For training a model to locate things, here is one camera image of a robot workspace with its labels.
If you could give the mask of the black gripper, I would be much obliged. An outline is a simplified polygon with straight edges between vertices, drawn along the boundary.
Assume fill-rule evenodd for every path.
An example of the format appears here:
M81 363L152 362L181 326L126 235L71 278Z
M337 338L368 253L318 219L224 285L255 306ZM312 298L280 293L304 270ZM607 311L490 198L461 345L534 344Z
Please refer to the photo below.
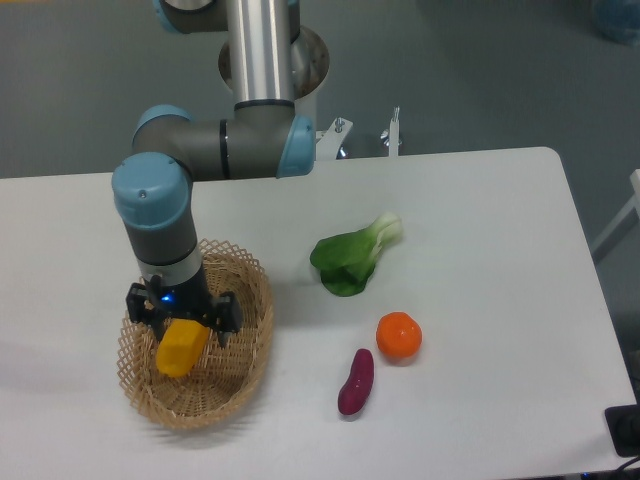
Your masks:
M243 313L234 292L211 296L204 267L188 280L167 285L158 275L141 283L132 283L125 297L129 320L146 325L161 342L165 321L194 320L215 332L218 345L225 348L230 337L243 325Z

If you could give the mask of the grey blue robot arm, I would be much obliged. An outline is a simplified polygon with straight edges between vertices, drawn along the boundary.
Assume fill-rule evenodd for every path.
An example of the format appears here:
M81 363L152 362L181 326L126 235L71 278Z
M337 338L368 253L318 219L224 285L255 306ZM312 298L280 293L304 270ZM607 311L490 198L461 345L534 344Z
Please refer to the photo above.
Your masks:
M140 118L112 190L142 282L126 297L131 321L164 335L167 318L198 322L220 345L243 323L232 293L210 293L191 210L198 181L302 176L315 161L312 120L296 112L292 50L302 28L295 1L158 1L180 34L227 32L234 115L196 122L158 105Z

